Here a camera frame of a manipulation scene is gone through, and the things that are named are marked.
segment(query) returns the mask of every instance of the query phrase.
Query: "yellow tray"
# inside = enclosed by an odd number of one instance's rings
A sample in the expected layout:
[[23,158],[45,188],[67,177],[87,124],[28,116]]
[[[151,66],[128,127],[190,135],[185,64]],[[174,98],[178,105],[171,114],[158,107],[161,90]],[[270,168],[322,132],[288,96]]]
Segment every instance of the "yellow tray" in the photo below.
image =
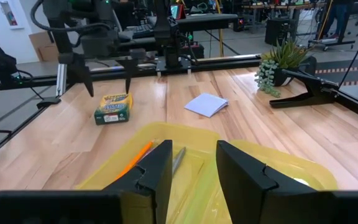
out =
[[[317,163],[243,140],[233,140],[230,144],[316,190],[337,190],[334,176]],[[219,183],[216,163],[213,169],[215,175],[214,182],[211,184],[213,188],[211,195],[207,198],[194,198],[191,206],[185,211],[186,218],[183,223],[232,223]],[[198,203],[202,203],[203,200],[208,200],[206,209],[197,211]]]
[[105,188],[140,149],[153,139],[153,147],[163,140],[171,139],[174,157],[181,148],[186,147],[186,154],[172,179],[167,214],[167,223],[180,223],[177,221],[178,216],[192,203],[191,195],[208,188],[205,183],[212,181],[208,180],[213,176],[208,175],[207,171],[211,171],[215,165],[216,141],[220,139],[219,134],[212,131],[167,123],[150,123],[116,151],[90,178],[78,185],[77,189]]
[[[173,140],[173,156],[182,147],[186,154],[173,180],[167,223],[231,223],[216,169],[216,141],[219,134],[187,126],[150,123],[115,152],[78,189],[103,189],[150,140],[155,145]],[[321,165],[262,147],[235,140],[232,145],[289,177],[306,182],[316,190],[337,189],[333,175]]]

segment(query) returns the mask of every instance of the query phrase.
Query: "orange pencil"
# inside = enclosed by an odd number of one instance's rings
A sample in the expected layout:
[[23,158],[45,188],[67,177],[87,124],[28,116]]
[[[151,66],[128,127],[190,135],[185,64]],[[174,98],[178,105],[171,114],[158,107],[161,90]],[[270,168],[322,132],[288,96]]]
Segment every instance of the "orange pencil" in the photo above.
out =
[[143,149],[140,150],[140,152],[131,160],[131,162],[128,163],[125,169],[116,177],[114,181],[118,180],[120,177],[124,176],[128,171],[130,171],[140,161],[140,159],[143,158],[143,156],[150,150],[150,148],[153,145],[153,142],[154,140],[147,143],[147,145],[145,145]]

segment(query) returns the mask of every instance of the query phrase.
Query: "sticky note pad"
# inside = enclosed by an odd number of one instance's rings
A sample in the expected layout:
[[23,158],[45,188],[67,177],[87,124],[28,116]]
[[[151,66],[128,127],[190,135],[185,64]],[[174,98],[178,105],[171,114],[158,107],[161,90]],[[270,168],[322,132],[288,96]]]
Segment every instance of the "sticky note pad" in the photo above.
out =
[[228,105],[228,101],[209,93],[202,93],[191,100],[185,109],[201,114],[203,116],[212,117],[220,109]]

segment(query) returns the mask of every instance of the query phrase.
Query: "sneaker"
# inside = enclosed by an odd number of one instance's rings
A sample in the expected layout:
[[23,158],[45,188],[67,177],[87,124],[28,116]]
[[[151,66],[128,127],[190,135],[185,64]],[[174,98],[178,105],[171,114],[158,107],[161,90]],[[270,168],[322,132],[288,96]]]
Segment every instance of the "sneaker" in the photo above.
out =
[[329,39],[338,39],[338,38],[339,38],[339,35],[337,35],[337,34],[334,34],[329,37]]

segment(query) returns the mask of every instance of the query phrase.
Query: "desk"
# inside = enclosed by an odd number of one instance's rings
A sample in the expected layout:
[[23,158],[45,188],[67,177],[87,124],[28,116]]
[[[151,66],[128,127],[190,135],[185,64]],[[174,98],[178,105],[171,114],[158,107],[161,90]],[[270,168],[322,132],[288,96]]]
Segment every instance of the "desk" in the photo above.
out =
[[[186,16],[186,19],[178,19],[179,30],[181,32],[193,32],[201,30],[225,29],[229,27],[231,21],[235,21],[237,15],[233,14],[203,14]],[[149,22],[154,26],[156,17],[148,17]]]
[[[153,121],[210,129],[315,161],[341,189],[358,189],[358,115],[335,103],[274,110],[257,91],[257,68],[142,77],[132,80],[134,107],[127,123],[97,126],[93,112],[103,95],[124,92],[124,80],[94,83],[94,98],[76,84],[0,149],[0,190],[71,189]],[[294,81],[282,97],[303,93]],[[212,118],[183,107],[202,92],[229,100]]]
[[[271,9],[271,17],[274,18],[275,17],[275,10],[274,9],[286,9],[286,10],[293,10],[293,16],[292,19],[296,20],[296,26],[294,27],[294,30],[296,31],[298,28],[298,22],[299,22],[299,16],[300,16],[300,11],[301,9],[312,9],[314,7],[318,8],[318,7],[324,7],[326,5],[326,3],[324,2],[319,2],[316,4],[300,4],[300,5],[294,5],[294,6],[276,6],[274,4],[269,4],[269,5],[259,5],[259,6],[242,6],[243,9],[252,9],[253,13],[250,16],[252,23],[250,25],[251,27],[251,32],[254,33],[255,30],[258,27],[265,27],[265,24],[258,24],[256,23],[256,14],[257,11],[259,9]],[[292,39],[295,41],[296,39],[296,32],[291,33],[291,37]]]

